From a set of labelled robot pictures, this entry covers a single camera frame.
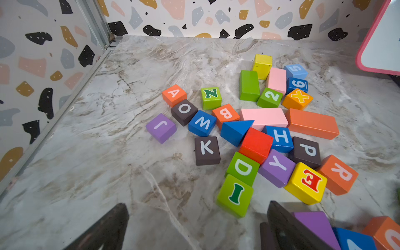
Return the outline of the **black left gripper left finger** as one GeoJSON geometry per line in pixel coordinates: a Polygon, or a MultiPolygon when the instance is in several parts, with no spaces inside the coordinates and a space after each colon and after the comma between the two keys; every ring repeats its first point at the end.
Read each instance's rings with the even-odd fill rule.
{"type": "Polygon", "coordinates": [[[123,246],[128,221],[127,206],[119,203],[65,249],[120,250],[123,246]]]}

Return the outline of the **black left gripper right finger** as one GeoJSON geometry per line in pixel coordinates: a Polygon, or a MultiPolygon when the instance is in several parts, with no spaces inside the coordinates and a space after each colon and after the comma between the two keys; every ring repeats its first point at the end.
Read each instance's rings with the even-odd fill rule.
{"type": "Polygon", "coordinates": [[[267,218],[267,222],[260,223],[262,250],[332,249],[276,201],[269,203],[267,218]]]}

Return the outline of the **yellow E block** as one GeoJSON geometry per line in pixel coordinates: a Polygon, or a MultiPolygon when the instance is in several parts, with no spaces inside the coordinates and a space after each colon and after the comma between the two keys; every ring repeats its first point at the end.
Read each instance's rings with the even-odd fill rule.
{"type": "Polygon", "coordinates": [[[327,182],[322,174],[300,162],[284,189],[303,203],[314,205],[322,201],[327,182]]]}

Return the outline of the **orange R block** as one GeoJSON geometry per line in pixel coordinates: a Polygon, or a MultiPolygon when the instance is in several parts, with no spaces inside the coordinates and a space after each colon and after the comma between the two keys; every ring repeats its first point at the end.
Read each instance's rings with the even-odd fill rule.
{"type": "Polygon", "coordinates": [[[326,188],[336,196],[347,194],[359,176],[356,170],[334,155],[326,157],[317,172],[328,179],[326,188]]]}

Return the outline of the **brown P block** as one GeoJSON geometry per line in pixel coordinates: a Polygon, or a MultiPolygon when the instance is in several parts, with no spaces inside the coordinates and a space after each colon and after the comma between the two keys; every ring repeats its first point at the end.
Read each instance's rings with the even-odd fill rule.
{"type": "Polygon", "coordinates": [[[294,148],[289,152],[289,159],[295,163],[302,162],[312,169],[321,166],[319,143],[294,136],[294,148]]]}

